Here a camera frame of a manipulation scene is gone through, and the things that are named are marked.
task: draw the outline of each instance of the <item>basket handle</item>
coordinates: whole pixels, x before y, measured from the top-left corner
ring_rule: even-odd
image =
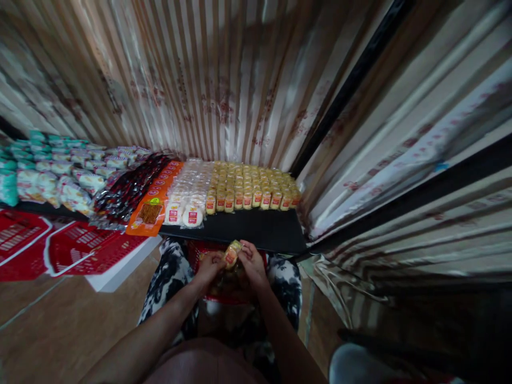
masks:
[[[4,261],[0,262],[0,267],[6,263],[8,263],[9,261],[11,261],[12,259],[14,259],[16,256],[18,256],[21,252],[24,252],[27,250],[27,248],[31,247],[32,245],[35,244],[36,241],[38,241],[41,237],[43,237],[44,235],[46,235],[51,229],[52,229],[52,224],[46,220],[44,217],[42,216],[38,216],[40,219],[42,219],[44,221],[44,223],[48,226],[48,228],[46,229],[45,232],[41,233],[39,236],[37,236],[34,240],[32,240],[30,243],[28,243],[26,246],[24,246],[22,249],[20,249],[18,252],[16,252],[14,255],[8,257],[7,259],[5,259]]]
[[[58,277],[64,273],[66,273],[67,271],[69,271],[70,269],[72,269],[74,266],[80,264],[82,261],[84,261],[85,259],[91,257],[92,255],[94,255],[94,251],[89,253],[87,256],[84,256],[82,257],[80,260],[74,262],[73,264],[71,264],[70,266],[64,268],[62,271],[60,272],[55,272],[55,269],[53,268],[53,265],[52,265],[52,262],[50,261],[50,238],[59,233],[60,231],[62,231],[63,229],[66,229],[67,227],[73,225],[74,223],[76,223],[76,221],[72,221],[71,223],[69,224],[66,224],[65,226],[63,226],[62,228],[59,228],[58,230],[56,230],[55,232],[53,232],[50,236],[48,236],[46,238],[46,244],[44,246],[44,252],[43,252],[43,259],[44,259],[44,265],[46,266],[46,268],[48,269],[47,273],[52,276],[52,277]]]

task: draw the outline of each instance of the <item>orange snack package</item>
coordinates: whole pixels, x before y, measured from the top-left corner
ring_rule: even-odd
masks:
[[[174,178],[180,173],[182,162],[171,161],[160,175],[153,181],[149,190],[132,213],[126,233],[133,236],[158,235],[165,218],[167,190]]]

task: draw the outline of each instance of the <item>black shelf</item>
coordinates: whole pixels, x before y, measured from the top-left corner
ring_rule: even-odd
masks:
[[[0,204],[3,209],[36,213],[54,218],[70,218],[87,221],[81,213],[71,212],[61,206],[55,209],[49,203],[37,204],[20,202],[16,207]],[[306,241],[295,210],[261,211],[241,210],[236,213],[218,213],[207,216],[200,229],[180,229],[178,226],[162,226],[161,235],[181,238],[230,243],[244,239],[254,243],[263,251],[299,255],[306,251]]]

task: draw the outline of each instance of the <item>black and white patterned pants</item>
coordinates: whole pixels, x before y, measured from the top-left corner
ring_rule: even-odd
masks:
[[[160,246],[160,264],[151,279],[139,324],[167,303],[192,281],[194,273],[188,262],[187,247],[181,239],[168,237]],[[299,268],[284,257],[269,254],[267,276],[270,286],[295,331],[299,328],[302,286]],[[184,321],[173,346],[197,337],[198,305]],[[240,350],[245,359],[259,369],[269,382],[280,382],[274,351],[268,341],[261,312],[255,308],[240,325],[230,330],[226,344]]]

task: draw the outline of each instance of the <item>person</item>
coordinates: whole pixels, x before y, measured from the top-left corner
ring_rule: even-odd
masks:
[[[205,255],[196,275],[183,241],[168,237],[151,280],[139,325],[82,379],[86,383],[327,383],[297,335],[302,302],[298,268],[269,254],[267,269],[254,244],[238,257],[258,306],[225,343],[197,337],[198,302],[225,267],[222,253]]]

